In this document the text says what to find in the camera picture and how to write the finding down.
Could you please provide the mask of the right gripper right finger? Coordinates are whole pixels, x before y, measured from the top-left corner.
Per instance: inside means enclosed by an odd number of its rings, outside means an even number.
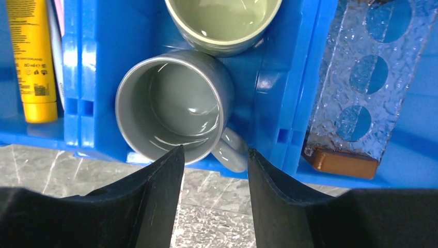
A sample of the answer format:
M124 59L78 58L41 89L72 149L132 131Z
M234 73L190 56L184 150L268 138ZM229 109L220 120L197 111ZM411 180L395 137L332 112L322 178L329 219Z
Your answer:
M436 189L353 189L332 197L249 150L258 247L437 247Z

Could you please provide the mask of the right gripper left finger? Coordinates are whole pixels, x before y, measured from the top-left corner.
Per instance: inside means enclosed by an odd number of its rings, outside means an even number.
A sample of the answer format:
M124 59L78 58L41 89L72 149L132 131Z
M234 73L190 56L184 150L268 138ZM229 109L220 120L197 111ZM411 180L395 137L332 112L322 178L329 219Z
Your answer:
M184 171L178 146L80 196L1 188L1 247L169 247Z

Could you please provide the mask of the grey ceramic mug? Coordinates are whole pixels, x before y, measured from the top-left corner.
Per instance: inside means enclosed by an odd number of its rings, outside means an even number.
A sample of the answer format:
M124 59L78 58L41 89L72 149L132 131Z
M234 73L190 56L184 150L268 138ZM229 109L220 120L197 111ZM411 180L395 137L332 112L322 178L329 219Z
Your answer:
M184 146L185 164L213 155L235 173L247 169L246 141L227 124L234 86L223 63L195 50L143 60L123 77L115 98L127 144L155 161Z

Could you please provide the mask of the light green ceramic mug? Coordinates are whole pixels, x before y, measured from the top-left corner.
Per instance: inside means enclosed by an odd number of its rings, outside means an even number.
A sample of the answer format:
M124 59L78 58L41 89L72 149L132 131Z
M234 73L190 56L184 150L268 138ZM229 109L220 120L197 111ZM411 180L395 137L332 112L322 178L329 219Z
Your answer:
M195 49L231 57L256 44L278 13L281 1L165 1L182 37Z

